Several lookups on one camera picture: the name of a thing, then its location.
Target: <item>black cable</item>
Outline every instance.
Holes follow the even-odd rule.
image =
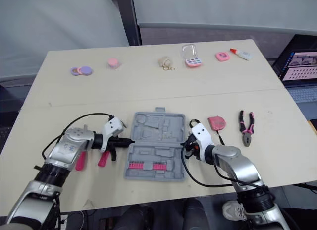
[[[221,143],[222,145],[225,145],[225,143],[223,142],[223,139],[222,139],[222,137],[220,136],[220,134],[219,134],[218,130],[216,131],[216,133],[218,134],[218,137],[219,137],[220,143]]]
[[[315,191],[313,191],[312,189],[310,189],[310,191],[312,192],[312,193],[314,193],[314,194],[317,194]]]
[[[218,187],[228,187],[228,186],[232,186],[232,184],[219,184],[219,185],[209,185],[209,184],[203,184],[203,183],[200,183],[198,180],[196,180],[189,172],[187,166],[186,166],[186,163],[185,163],[185,160],[184,160],[184,149],[185,149],[185,146],[186,146],[187,142],[184,143],[183,147],[182,147],[182,151],[181,151],[181,159],[182,159],[182,163],[184,165],[184,168],[187,172],[187,174],[189,175],[189,177],[194,181],[196,182],[197,184],[201,185],[201,186],[204,186],[204,187],[208,187],[208,188],[218,188]]]
[[[52,145],[53,142],[55,142],[60,136],[57,136],[56,138],[54,138],[47,146],[46,148],[44,148],[44,150],[42,151],[42,157],[44,158],[44,160],[46,159],[46,156],[44,154],[44,152],[47,150],[47,148],[49,148],[50,145]]]
[[[88,217],[90,217],[91,215],[93,215],[96,211],[97,211],[97,209],[95,209],[91,214],[89,214]]]
[[[289,222],[292,223],[293,227],[291,229],[296,229],[296,230],[301,230],[301,228],[298,226],[298,224],[295,222],[295,220],[292,218],[292,216],[289,215],[289,213],[283,209],[283,208],[279,208],[284,216],[284,218],[288,219]]]
[[[252,187],[255,187],[255,188],[261,188],[261,186],[256,185],[256,184],[244,182],[244,181],[241,181],[241,180],[238,180],[238,179],[233,179],[233,178],[225,177],[224,175],[222,175],[222,174],[219,172],[218,167],[217,167],[216,164],[214,164],[214,168],[215,168],[215,170],[216,170],[218,176],[220,176],[220,177],[223,178],[223,179],[226,179],[226,180],[229,180],[229,181],[232,181],[232,182],[236,182],[236,183],[239,183],[239,184],[244,184],[244,185],[252,186]]]
[[[88,211],[87,210],[85,210],[84,211],[85,212],[85,215],[86,215],[86,230],[89,230],[89,218],[88,218]]]
[[[65,221],[66,221],[67,219],[69,219],[69,218],[70,218],[70,216],[72,216],[72,215],[74,215],[74,214],[80,214],[80,215],[81,215],[81,213],[78,213],[78,212],[75,212],[75,213],[69,214],[69,215],[68,215],[68,217],[67,217],[66,219],[63,219],[61,222],[64,224],[64,223],[65,223]]]
[[[313,194],[317,194],[315,191],[313,191],[312,189],[309,189]]]
[[[57,229],[60,230],[61,228],[61,216],[60,216],[60,202],[59,202],[59,196],[55,198],[57,209],[58,209],[58,227]]]
[[[62,138],[62,136],[65,134],[65,132],[68,130],[68,128],[73,124],[75,123],[76,121],[80,120],[81,118],[83,117],[87,117],[87,116],[92,116],[92,115],[106,115],[106,116],[109,116],[109,118],[113,118],[114,116],[113,115],[109,115],[109,114],[106,114],[106,113],[91,113],[91,114],[86,114],[86,115],[82,115],[80,117],[78,117],[77,119],[73,120],[69,125],[66,126],[66,128],[64,128],[63,132],[57,136],[56,138],[54,138],[54,140],[52,140],[47,146],[46,148],[44,148],[44,150],[42,151],[42,157],[44,158],[44,160],[46,159],[46,156],[44,154],[44,152],[47,150],[47,148],[49,148],[50,145],[52,145],[56,140],[58,143],[60,141],[60,139]]]
[[[64,128],[63,132],[61,133],[61,135],[59,136],[59,138],[58,138],[58,140],[57,140],[57,143],[60,141],[61,137],[65,134],[65,132],[68,130],[68,128],[69,128],[73,123],[75,123],[76,121],[82,119],[83,117],[92,116],[92,115],[106,115],[106,116],[108,116],[109,118],[113,118],[113,117],[114,117],[113,115],[106,114],[106,113],[91,113],[91,114],[82,115],[82,116],[78,117],[77,119],[73,120],[69,125],[66,126],[66,128]]]
[[[245,220],[245,222],[243,223],[243,225],[239,228],[239,230],[244,230],[246,227],[248,227],[247,229],[250,230],[250,229],[253,229],[251,228],[251,220],[248,219],[248,220]]]

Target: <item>purple round container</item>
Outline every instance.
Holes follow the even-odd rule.
[[[72,75],[75,75],[75,76],[80,75],[80,74],[77,72],[77,67],[71,68],[70,73],[71,73]]]
[[[83,74],[83,75],[91,75],[93,73],[93,70],[89,67],[89,66],[83,66],[81,69],[80,69],[80,72]]]

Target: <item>computer monitor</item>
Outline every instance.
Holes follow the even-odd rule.
[[[285,87],[316,85],[317,37],[295,35],[272,68]]]

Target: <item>pink round container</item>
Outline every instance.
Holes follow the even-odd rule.
[[[111,68],[118,68],[120,66],[119,61],[116,58],[109,58],[108,65]]]

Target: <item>sneaker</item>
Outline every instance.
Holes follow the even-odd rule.
[[[232,221],[245,221],[247,219],[243,205],[235,200],[228,201],[222,206],[222,214],[226,219]]]

